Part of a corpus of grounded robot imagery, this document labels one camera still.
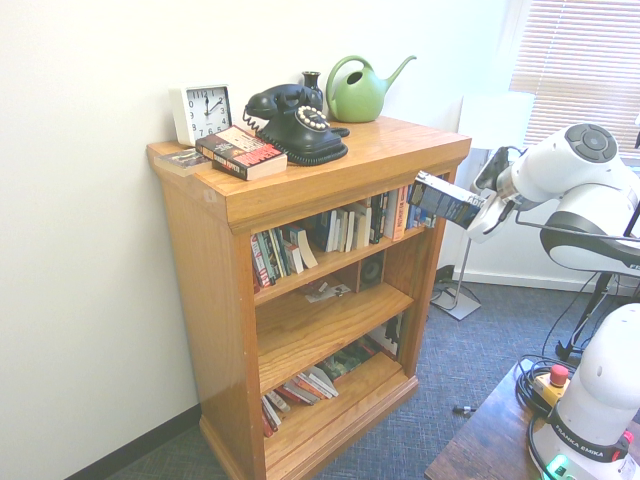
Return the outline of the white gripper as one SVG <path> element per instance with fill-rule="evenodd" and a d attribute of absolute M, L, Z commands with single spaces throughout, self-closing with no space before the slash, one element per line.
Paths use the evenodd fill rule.
<path fill-rule="evenodd" d="M 492 193 L 467 228 L 469 239 L 483 243 L 491 238 L 499 231 L 511 210 L 511 200 L 502 199 L 497 193 Z"/>

